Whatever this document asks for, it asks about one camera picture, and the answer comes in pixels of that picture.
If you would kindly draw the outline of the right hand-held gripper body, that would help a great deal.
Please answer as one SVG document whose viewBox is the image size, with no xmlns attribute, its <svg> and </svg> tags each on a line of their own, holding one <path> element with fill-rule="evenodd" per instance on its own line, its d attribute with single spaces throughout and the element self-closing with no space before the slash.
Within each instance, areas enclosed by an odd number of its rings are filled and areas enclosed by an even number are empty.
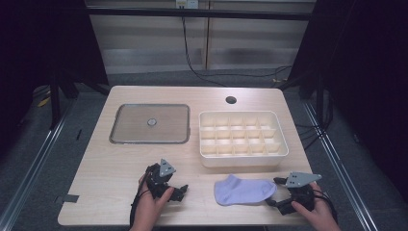
<svg viewBox="0 0 408 231">
<path fill-rule="evenodd" d="M 292 206 L 293 201 L 300 203 L 306 209 L 312 211 L 315 208 L 315 194 L 310 184 L 318 181 L 322 176 L 320 174 L 293 171 L 287 178 L 287 183 L 284 186 L 289 190 L 291 197 L 279 201 L 283 204 L 281 207 L 278 207 L 279 212 L 282 215 L 294 213 L 295 209 Z"/>
</svg>

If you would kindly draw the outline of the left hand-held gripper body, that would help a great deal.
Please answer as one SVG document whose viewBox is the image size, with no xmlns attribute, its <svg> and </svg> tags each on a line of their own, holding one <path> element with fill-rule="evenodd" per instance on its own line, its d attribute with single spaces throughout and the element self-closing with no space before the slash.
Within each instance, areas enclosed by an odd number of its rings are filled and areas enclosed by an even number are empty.
<svg viewBox="0 0 408 231">
<path fill-rule="evenodd" d="M 165 159 L 146 169 L 146 184 L 154 198 L 161 197 L 169 188 L 168 181 L 176 169 Z"/>
</svg>

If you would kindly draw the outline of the lavender sock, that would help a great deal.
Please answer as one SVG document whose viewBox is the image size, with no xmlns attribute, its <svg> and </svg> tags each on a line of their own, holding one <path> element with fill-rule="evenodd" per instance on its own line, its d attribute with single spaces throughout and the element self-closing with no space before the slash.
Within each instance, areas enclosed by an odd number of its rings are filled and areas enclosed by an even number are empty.
<svg viewBox="0 0 408 231">
<path fill-rule="evenodd" d="M 267 179 L 241 179 L 230 174 L 226 179 L 215 182 L 214 196 L 221 206 L 256 204 L 274 195 L 275 183 Z"/>
</svg>

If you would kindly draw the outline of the white divided storage box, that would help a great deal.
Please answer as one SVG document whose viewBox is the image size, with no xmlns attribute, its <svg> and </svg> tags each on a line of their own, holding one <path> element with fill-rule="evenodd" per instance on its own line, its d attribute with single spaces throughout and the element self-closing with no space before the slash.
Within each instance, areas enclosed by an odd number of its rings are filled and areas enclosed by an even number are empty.
<svg viewBox="0 0 408 231">
<path fill-rule="evenodd" d="M 289 154 L 276 113 L 208 111 L 199 115 L 204 167 L 277 166 Z"/>
</svg>

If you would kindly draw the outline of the person's right hand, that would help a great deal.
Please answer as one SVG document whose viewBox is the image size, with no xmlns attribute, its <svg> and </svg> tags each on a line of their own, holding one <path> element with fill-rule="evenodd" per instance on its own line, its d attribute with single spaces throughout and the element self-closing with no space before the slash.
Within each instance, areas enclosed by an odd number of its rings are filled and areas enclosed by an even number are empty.
<svg viewBox="0 0 408 231">
<path fill-rule="evenodd" d="M 320 186 L 317 183 L 311 183 L 310 186 L 315 194 L 315 208 L 309 211 L 296 201 L 292 202 L 293 208 L 305 217 L 316 231 L 342 231 L 332 216 L 332 209 L 323 199 Z"/>
</svg>

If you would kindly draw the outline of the person's left hand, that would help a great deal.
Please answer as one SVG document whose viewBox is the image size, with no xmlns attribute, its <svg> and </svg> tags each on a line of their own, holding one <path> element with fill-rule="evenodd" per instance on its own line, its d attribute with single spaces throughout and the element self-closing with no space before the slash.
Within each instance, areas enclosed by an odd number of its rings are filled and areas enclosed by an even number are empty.
<svg viewBox="0 0 408 231">
<path fill-rule="evenodd" d="M 143 176 L 139 180 L 141 186 L 141 196 L 138 206 L 136 207 L 133 225 L 135 223 L 155 225 L 174 189 L 168 188 L 160 198 L 154 198 L 147 185 L 142 182 L 142 178 Z"/>
</svg>

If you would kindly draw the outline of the clear grey-rimmed box lid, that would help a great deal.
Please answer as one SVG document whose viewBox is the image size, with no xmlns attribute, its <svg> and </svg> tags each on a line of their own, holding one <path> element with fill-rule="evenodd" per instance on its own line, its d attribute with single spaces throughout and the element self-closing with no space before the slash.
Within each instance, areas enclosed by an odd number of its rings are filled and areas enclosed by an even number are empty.
<svg viewBox="0 0 408 231">
<path fill-rule="evenodd" d="M 111 143 L 185 143 L 190 138 L 186 104 L 123 104 L 116 112 Z"/>
</svg>

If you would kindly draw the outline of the grey tape strip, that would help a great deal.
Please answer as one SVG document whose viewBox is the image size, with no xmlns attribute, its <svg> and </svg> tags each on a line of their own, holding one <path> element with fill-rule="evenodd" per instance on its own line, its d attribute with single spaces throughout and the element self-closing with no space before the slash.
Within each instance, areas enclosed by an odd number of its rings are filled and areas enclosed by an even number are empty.
<svg viewBox="0 0 408 231">
<path fill-rule="evenodd" d="M 64 204 L 66 202 L 76 203 L 78 198 L 79 198 L 78 195 L 73 195 L 73 194 L 59 195 L 56 197 L 55 202 L 58 204 Z"/>
</svg>

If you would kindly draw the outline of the black stand leg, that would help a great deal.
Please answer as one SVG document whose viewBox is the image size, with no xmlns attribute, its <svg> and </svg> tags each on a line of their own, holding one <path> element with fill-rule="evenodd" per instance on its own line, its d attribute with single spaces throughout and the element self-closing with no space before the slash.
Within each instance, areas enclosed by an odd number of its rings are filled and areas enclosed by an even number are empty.
<svg viewBox="0 0 408 231">
<path fill-rule="evenodd" d="M 79 95 L 79 90 L 76 87 L 76 84 L 78 83 L 84 84 L 86 87 L 89 87 L 103 95 L 108 95 L 110 92 L 108 89 L 101 87 L 92 80 L 67 70 L 53 72 L 50 76 L 50 99 L 52 110 L 50 125 L 51 130 L 56 128 L 59 122 L 62 120 L 60 91 L 63 92 L 66 98 L 75 99 Z"/>
</svg>

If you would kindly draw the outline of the metal floor rail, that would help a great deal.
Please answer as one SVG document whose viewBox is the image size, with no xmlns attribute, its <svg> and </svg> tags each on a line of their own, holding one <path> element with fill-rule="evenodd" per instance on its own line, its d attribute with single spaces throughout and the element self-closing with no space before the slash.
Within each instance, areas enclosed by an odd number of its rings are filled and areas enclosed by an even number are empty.
<svg viewBox="0 0 408 231">
<path fill-rule="evenodd" d="M 373 217 L 363 201 L 361 195 L 358 193 L 354 183 L 352 182 L 342 159 L 340 158 L 336 148 L 334 147 L 332 141 L 330 140 L 328 134 L 322 129 L 318 124 L 317 112 L 314 109 L 313 105 L 309 102 L 305 102 L 303 107 L 308 115 L 312 125 L 316 128 L 318 139 L 328 156 L 328 159 L 331 162 L 336 175 L 338 176 L 342 188 L 345 191 L 345 194 L 348 200 L 351 203 L 351 206 L 362 224 L 365 231 L 378 231 L 377 225 L 375 224 Z"/>
<path fill-rule="evenodd" d="M 36 184 L 38 176 L 46 163 L 46 160 L 62 132 L 66 118 L 71 113 L 73 106 L 76 104 L 75 99 L 70 99 L 67 103 L 61 118 L 54 127 L 47 133 L 47 136 L 42 143 L 36 158 L 31 163 L 27 173 L 19 184 L 16 193 L 11 201 L 6 206 L 6 209 L 0 217 L 0 231 L 12 231 L 13 226 L 33 188 Z"/>
</svg>

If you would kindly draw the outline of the black horizontal frame bar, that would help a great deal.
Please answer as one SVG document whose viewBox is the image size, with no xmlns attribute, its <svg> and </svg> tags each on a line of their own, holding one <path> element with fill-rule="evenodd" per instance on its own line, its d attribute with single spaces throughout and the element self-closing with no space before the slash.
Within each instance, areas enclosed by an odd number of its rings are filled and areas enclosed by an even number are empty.
<svg viewBox="0 0 408 231">
<path fill-rule="evenodd" d="M 219 10 L 189 10 L 189 9 L 127 9 L 127 8 L 86 8 L 87 14 L 97 15 L 134 15 L 134 16 L 175 16 L 175 17 L 203 17 L 203 18 L 238 18 L 238 19 L 270 19 L 309 21 L 310 13 L 271 13 L 271 12 L 243 12 Z"/>
</svg>

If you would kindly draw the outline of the white wall socket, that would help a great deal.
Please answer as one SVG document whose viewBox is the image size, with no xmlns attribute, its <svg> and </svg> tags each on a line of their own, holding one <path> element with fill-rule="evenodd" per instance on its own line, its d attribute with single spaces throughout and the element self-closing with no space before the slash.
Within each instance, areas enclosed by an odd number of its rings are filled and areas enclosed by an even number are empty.
<svg viewBox="0 0 408 231">
<path fill-rule="evenodd" d="M 175 7 L 177 9 L 197 10 L 199 8 L 198 0 L 175 0 Z"/>
</svg>

